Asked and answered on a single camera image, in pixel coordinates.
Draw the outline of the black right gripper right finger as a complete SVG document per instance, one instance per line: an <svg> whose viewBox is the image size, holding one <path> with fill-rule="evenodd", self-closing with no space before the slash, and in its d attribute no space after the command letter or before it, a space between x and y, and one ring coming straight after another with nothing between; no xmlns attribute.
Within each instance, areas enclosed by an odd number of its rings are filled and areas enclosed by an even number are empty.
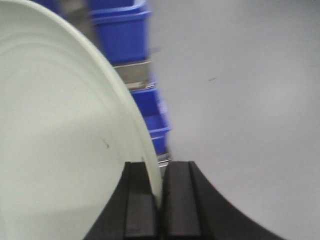
<svg viewBox="0 0 320 240"><path fill-rule="evenodd" d="M163 178L166 240L279 240L224 198L193 161L173 161Z"/></svg>

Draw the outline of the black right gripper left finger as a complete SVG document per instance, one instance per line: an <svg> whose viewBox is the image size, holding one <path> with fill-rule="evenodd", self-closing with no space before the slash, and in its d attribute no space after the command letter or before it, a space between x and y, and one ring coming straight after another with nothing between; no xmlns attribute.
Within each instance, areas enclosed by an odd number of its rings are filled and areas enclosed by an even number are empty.
<svg viewBox="0 0 320 240"><path fill-rule="evenodd" d="M159 215L144 162L126 162L85 240L157 240Z"/></svg>

